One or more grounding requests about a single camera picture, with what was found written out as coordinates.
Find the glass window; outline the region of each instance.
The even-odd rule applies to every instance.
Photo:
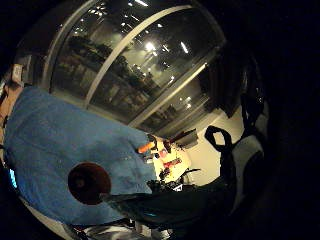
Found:
[[[167,138],[179,134],[208,114],[211,100],[208,90],[204,89],[200,74],[146,119],[139,128]]]
[[[218,39],[197,9],[160,19],[140,32],[114,61],[92,99],[93,106],[129,123],[217,46]],[[198,96],[189,95],[197,101]]]
[[[65,95],[66,100],[84,99],[103,63],[133,28],[151,15],[184,2],[154,1],[144,6],[118,0],[93,6],[79,18],[60,50],[53,71],[53,94]]]

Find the bright light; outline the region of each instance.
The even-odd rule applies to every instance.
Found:
[[[132,17],[134,20],[140,22],[140,20],[139,20],[138,18],[136,18],[135,16],[131,15],[131,17]]]
[[[183,42],[181,42],[181,47],[185,53],[189,53],[187,46]]]
[[[146,4],[145,2],[141,1],[141,0],[134,0],[136,3],[139,3],[140,5],[144,6],[144,7],[148,7],[149,5]]]
[[[167,48],[166,45],[163,45],[164,49],[167,51],[167,52],[170,52],[170,50]]]
[[[155,46],[154,46],[151,42],[148,42],[148,43],[146,44],[146,49],[147,49],[148,52],[151,52],[151,51],[155,51],[155,50],[156,50]]]

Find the blue cloth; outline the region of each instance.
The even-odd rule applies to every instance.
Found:
[[[37,88],[19,96],[5,133],[5,156],[22,197],[44,215],[67,224],[98,225],[123,218],[106,203],[88,206],[68,189],[68,174],[82,162],[102,166],[112,194],[150,193],[154,167],[135,152],[146,133],[65,103]]]

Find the desk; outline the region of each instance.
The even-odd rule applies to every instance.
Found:
[[[159,151],[165,148],[162,139],[157,138],[157,144]],[[168,153],[165,158],[159,158],[153,161],[158,180],[160,180],[159,174],[161,170],[164,170],[163,163],[173,161],[177,158],[180,158],[182,162],[170,167],[171,173],[165,178],[165,182],[167,183],[176,181],[191,166],[191,161],[188,154],[183,149],[179,148],[175,144],[172,144],[171,153]]]

